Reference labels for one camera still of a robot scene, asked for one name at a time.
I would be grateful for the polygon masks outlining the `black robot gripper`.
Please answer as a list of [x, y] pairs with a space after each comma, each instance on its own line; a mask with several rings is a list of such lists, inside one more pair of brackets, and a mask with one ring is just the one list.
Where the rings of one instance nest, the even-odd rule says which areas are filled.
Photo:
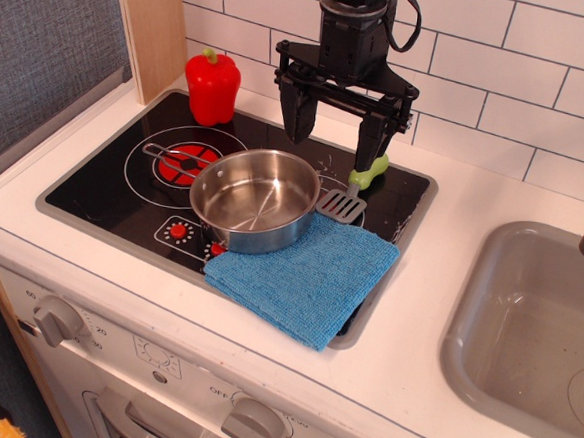
[[419, 92], [389, 68], [387, 58], [389, 50], [408, 52], [418, 40], [422, 13], [415, 0], [410, 5], [415, 28], [403, 45], [393, 35], [396, 0], [320, 0], [319, 43], [277, 44], [276, 83], [283, 126], [293, 144], [311, 134], [320, 102], [363, 117], [355, 156], [358, 173], [371, 169], [396, 132], [409, 129], [411, 102]]

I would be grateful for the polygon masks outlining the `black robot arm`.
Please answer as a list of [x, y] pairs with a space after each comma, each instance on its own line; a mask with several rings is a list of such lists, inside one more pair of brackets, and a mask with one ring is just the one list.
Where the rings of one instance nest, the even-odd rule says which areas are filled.
[[[276, 49], [284, 128], [294, 143], [307, 139], [321, 103], [361, 119], [355, 170], [370, 170], [397, 132], [405, 132], [419, 91], [388, 65], [389, 51], [408, 52], [422, 26], [398, 45], [393, 29], [398, 0], [319, 0], [318, 44], [283, 40]], [[418, 10], [417, 0], [406, 0]]]

